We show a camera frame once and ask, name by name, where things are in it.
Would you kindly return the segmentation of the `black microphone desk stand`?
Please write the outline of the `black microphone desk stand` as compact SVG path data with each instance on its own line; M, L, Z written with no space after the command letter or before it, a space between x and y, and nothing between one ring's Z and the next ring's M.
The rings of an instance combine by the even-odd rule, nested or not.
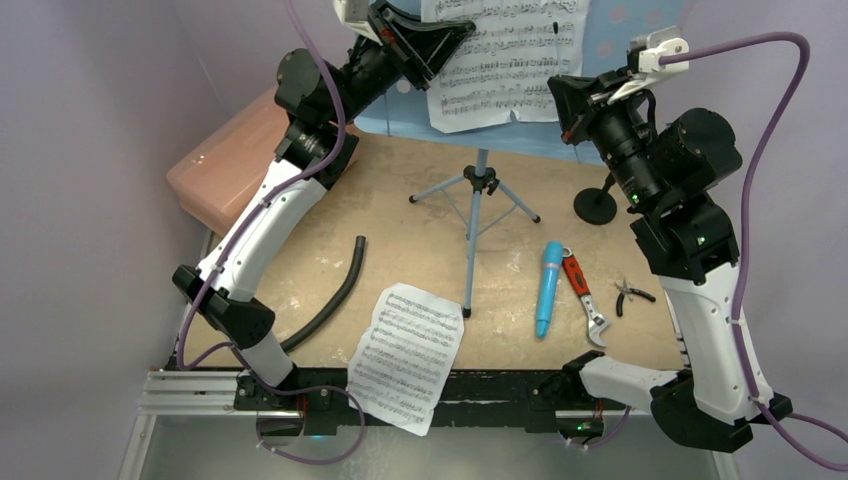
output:
M610 194L614 184L614 177L608 174L601 188L581 190L573 201L576 215L591 225L609 224L617 214L617 204Z

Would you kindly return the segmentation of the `sheet music bottom page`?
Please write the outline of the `sheet music bottom page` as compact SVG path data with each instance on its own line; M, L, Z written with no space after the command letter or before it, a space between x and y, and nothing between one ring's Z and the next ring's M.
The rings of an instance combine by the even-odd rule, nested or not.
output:
M381 293L348 363L347 391L372 417L428 434L464 335L460 304L412 285Z

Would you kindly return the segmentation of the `sheet music top page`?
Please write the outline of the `sheet music top page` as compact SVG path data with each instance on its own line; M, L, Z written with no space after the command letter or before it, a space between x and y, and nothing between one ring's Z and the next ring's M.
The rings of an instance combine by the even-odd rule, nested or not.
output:
M426 93L431 127L457 133L555 121L547 81L581 74L589 8L581 0L422 2L427 21L475 25Z

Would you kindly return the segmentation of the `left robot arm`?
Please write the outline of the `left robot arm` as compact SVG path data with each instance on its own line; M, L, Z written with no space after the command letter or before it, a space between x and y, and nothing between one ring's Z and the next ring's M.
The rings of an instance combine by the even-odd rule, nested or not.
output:
M172 280L260 379L272 408L297 399L295 364L276 339L274 312L256 296L264 272L306 213L337 183L357 148L349 124L400 80L426 90L476 31L471 20L425 20L388 1L338 1L355 35L334 66L303 33L276 71L275 104L289 124L253 198L215 250Z

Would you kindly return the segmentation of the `sheet music page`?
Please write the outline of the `sheet music page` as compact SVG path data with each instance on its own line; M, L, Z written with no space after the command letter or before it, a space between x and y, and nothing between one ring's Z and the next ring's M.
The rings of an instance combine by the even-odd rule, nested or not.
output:
M589 8L581 0L422 2L427 21L475 25L426 93L431 127L457 133L555 121L547 81L581 74Z
M464 335L460 304L412 285L381 293L348 363L347 391L372 417L428 434Z

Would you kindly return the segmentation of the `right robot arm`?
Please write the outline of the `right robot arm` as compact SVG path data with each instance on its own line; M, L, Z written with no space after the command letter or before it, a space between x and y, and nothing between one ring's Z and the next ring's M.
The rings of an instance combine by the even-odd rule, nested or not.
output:
M788 397L765 380L742 313L732 309L740 249L725 210L709 190L742 164L727 120L705 109L685 111L665 129L642 117L654 106L642 90L616 99L625 70L548 81L562 140L591 142L634 215L632 231L672 314L680 370L654 370L592 350L552 378L554 391L584 407L608 399L649 413L675 443L732 453L752 425L787 417Z

